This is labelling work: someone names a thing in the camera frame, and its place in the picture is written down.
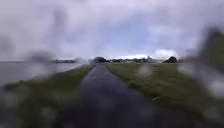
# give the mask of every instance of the water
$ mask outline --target water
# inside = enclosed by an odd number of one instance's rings
[[[0,62],[0,86],[20,80],[46,77],[81,65],[80,63]]]

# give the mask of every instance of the treeline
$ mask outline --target treeline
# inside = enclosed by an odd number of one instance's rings
[[[93,63],[177,63],[179,62],[176,57],[171,56],[165,61],[152,59],[150,57],[141,59],[105,59],[104,57],[96,57]]]

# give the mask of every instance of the asphalt road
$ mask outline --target asphalt road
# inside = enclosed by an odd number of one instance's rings
[[[138,91],[97,65],[83,79],[79,100],[59,114],[55,128],[201,128],[184,113],[154,106]]]

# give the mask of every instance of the grass verge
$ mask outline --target grass verge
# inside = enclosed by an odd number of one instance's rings
[[[177,64],[107,64],[107,68],[161,107],[176,107],[202,118],[213,102],[196,80],[177,71]]]
[[[57,73],[43,80],[20,81],[5,86],[5,91],[15,94],[13,106],[19,127],[40,128],[50,125],[70,102],[74,102],[77,85],[92,66]]]

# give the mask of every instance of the sky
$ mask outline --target sky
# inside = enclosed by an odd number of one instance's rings
[[[196,53],[222,28],[223,0],[0,0],[0,60],[166,59]]]

